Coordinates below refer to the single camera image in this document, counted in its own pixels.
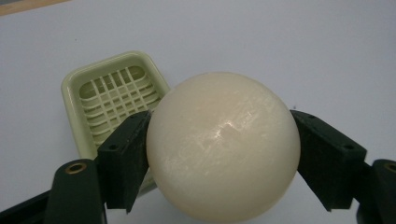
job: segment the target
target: wooden strip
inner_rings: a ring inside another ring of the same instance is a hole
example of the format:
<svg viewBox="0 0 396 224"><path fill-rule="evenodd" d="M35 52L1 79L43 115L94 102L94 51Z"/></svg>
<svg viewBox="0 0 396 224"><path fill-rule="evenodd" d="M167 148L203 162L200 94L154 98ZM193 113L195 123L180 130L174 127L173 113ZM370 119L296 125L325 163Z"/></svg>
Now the wooden strip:
<svg viewBox="0 0 396 224"><path fill-rule="evenodd" d="M70 0L21 0L14 3L4 4L0 6L0 16L5 16L11 13L22 12L38 7L46 7Z"/></svg>

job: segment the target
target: round white object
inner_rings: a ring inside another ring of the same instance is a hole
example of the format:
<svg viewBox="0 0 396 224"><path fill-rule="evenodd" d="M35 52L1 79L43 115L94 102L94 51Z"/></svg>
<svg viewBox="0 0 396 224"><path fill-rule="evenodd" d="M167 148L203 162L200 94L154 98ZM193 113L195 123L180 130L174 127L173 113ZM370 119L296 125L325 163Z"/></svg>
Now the round white object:
<svg viewBox="0 0 396 224"><path fill-rule="evenodd" d="M167 93L148 126L158 188L174 206L212 222L256 217L285 193L300 137L283 102L233 73L191 77Z"/></svg>

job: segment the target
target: green basket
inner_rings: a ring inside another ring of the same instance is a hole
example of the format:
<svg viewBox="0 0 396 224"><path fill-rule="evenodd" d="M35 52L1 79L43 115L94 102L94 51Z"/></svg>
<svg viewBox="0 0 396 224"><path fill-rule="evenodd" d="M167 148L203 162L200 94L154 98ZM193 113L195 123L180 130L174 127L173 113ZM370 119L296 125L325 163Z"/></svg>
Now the green basket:
<svg viewBox="0 0 396 224"><path fill-rule="evenodd" d="M154 62L140 51L128 51L67 75L62 94L80 157L93 160L97 148L126 118L153 110L169 90ZM141 189L152 184L148 172Z"/></svg>

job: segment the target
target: white surface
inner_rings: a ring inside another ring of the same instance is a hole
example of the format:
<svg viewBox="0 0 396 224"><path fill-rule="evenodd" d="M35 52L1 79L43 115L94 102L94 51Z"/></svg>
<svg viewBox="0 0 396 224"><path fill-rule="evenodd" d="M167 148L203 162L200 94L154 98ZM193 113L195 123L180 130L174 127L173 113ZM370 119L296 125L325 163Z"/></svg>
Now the white surface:
<svg viewBox="0 0 396 224"><path fill-rule="evenodd" d="M61 96L72 70L130 49L150 55L170 86L207 71L258 79L396 160L396 2L74 0L0 17L0 210L50 188L78 158ZM248 223L356 223L327 213L299 175ZM109 223L199 223L158 190Z"/></svg>
<svg viewBox="0 0 396 224"><path fill-rule="evenodd" d="M206 73L175 86L148 126L148 164L158 189L200 220L257 217L286 192L300 160L289 109L260 82Z"/></svg>

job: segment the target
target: white table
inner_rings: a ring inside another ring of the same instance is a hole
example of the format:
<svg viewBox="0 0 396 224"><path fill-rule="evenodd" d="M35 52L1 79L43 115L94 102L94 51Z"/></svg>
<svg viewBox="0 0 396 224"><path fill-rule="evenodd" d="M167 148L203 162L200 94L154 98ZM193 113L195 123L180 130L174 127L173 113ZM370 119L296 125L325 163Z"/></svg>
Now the white table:
<svg viewBox="0 0 396 224"><path fill-rule="evenodd" d="M145 51L171 87L208 71L258 79L289 108L311 113L396 160L396 2L74 0L0 17L0 211L50 189L78 159L61 95L72 70ZM296 175L284 198L246 223L356 223L327 213ZM109 223L201 223L156 189Z"/></svg>

